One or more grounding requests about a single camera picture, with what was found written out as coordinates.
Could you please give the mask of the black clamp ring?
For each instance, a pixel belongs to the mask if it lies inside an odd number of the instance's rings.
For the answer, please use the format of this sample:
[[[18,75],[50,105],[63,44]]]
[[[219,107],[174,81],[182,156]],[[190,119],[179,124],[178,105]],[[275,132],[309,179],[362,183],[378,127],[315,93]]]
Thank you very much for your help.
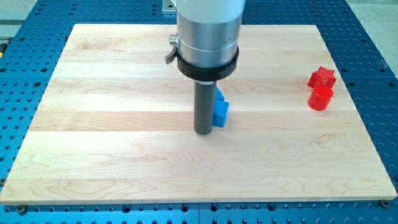
[[[177,65],[180,72],[188,78],[201,82],[217,81],[232,74],[237,66],[238,57],[239,48],[237,48],[236,54],[234,55],[232,61],[226,65],[216,68],[200,68],[186,62],[183,58],[181,58],[181,56],[179,56],[178,51],[176,53]]]

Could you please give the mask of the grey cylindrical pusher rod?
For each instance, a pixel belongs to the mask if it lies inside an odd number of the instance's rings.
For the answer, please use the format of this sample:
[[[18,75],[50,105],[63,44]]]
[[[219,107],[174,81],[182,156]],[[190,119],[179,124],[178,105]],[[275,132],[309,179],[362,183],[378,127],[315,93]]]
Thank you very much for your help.
[[[206,135],[213,129],[216,82],[195,81],[194,84],[194,130]]]

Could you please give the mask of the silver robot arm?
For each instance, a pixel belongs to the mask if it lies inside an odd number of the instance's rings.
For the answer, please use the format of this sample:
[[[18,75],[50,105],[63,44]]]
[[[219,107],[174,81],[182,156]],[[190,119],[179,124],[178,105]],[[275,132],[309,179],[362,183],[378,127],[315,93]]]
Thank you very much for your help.
[[[194,81],[194,121],[197,134],[213,129],[216,86],[234,72],[239,57],[239,31],[245,0],[178,0],[177,33],[165,62]]]

